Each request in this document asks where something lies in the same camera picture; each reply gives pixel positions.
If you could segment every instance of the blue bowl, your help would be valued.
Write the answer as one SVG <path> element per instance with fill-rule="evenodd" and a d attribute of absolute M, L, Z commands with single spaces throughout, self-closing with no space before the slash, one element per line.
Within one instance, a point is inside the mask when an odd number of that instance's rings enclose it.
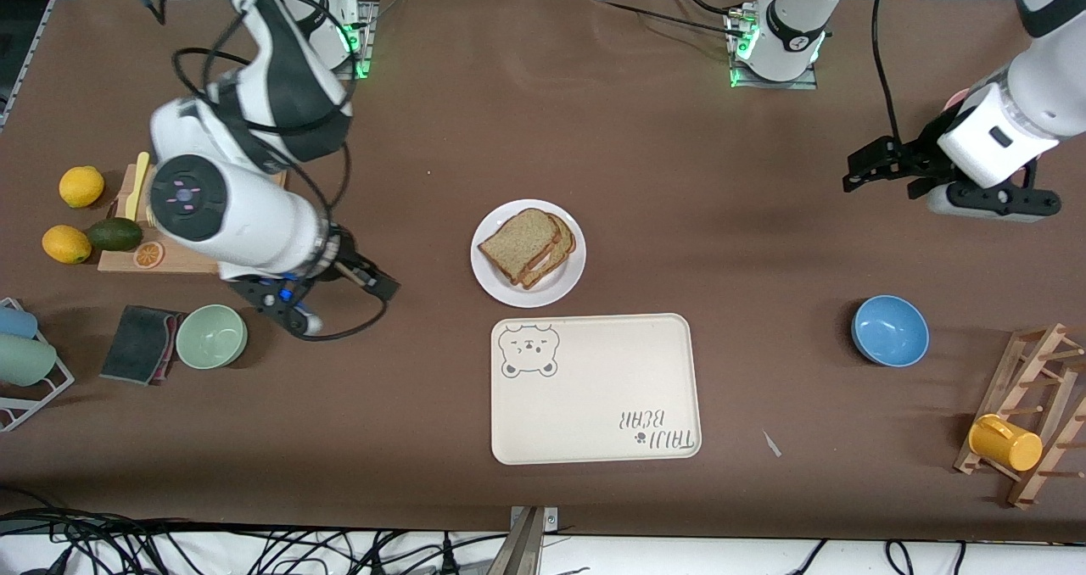
<path fill-rule="evenodd" d="M 908 367 L 927 352 L 927 323 L 908 301 L 880 295 L 857 310 L 853 341 L 864 357 L 880 365 Z"/>

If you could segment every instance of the yellow mug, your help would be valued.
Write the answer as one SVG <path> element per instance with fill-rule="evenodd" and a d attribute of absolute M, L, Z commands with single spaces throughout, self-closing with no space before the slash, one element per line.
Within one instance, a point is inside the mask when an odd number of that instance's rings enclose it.
<path fill-rule="evenodd" d="M 1026 471 L 1040 460 L 1044 446 L 1037 434 L 985 414 L 969 429 L 969 449 L 1014 471 Z"/>

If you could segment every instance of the brown table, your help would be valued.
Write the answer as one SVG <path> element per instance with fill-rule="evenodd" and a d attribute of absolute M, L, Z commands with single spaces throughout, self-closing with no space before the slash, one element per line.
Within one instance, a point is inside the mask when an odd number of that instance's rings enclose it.
<path fill-rule="evenodd" d="M 674 0 L 639 4 L 698 22 Z M 148 146 L 182 92 L 169 53 L 207 46 L 225 2 L 60 2 L 0 135 L 4 295 L 41 318 L 78 383 L 0 437 L 0 482 L 67 504 L 212 522 L 502 528 L 556 504 L 573 532 L 1082 540 L 1086 493 L 1048 483 L 1005 509 L 997 475 L 950 471 L 1008 332 L 1083 320 L 1086 138 L 1044 159 L 1065 208 L 1036 225 L 946 218 L 905 184 L 845 196 L 845 158 L 888 132 L 868 0 L 845 0 L 813 92 L 732 89 L 719 38 L 593 0 L 401 0 L 354 99 L 355 177 L 338 218 L 403 282 L 364 335 L 306 345 L 245 312 L 232 370 L 99 379 L 126 303 L 242 307 L 212 276 L 105 275 L 49 260 L 72 165 Z M 904 134 L 1026 45 L 1009 2 L 887 0 L 882 37 Z M 323 184 L 338 158 L 316 162 Z M 491 300 L 471 233 L 505 201 L 568 209 L 591 251 L 543 315 L 678 312 L 691 324 L 704 446 L 690 460 L 510 467 L 490 454 Z M 933 332 L 907 370 L 866 363 L 847 320 L 893 292 Z M 312 302 L 374 311 L 345 284 Z M 775 458 L 767 432 L 783 451 Z M 16 504 L 0 497 L 0 507 Z"/>

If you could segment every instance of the mug handle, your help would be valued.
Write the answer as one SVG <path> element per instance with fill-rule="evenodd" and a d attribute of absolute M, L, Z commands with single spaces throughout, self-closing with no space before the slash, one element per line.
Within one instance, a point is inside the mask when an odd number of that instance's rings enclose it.
<path fill-rule="evenodd" d="M 1007 439 L 1014 437 L 1014 432 L 1011 430 L 1007 423 L 997 417 L 985 418 L 983 424 Z"/>

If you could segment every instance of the orange slice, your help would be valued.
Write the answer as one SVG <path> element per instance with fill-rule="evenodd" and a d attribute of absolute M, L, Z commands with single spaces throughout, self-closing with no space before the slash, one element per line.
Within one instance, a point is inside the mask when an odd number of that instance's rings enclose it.
<path fill-rule="evenodd" d="M 140 270 L 151 270 L 166 258 L 166 249 L 159 242 L 143 242 L 132 253 L 132 262 Z"/>

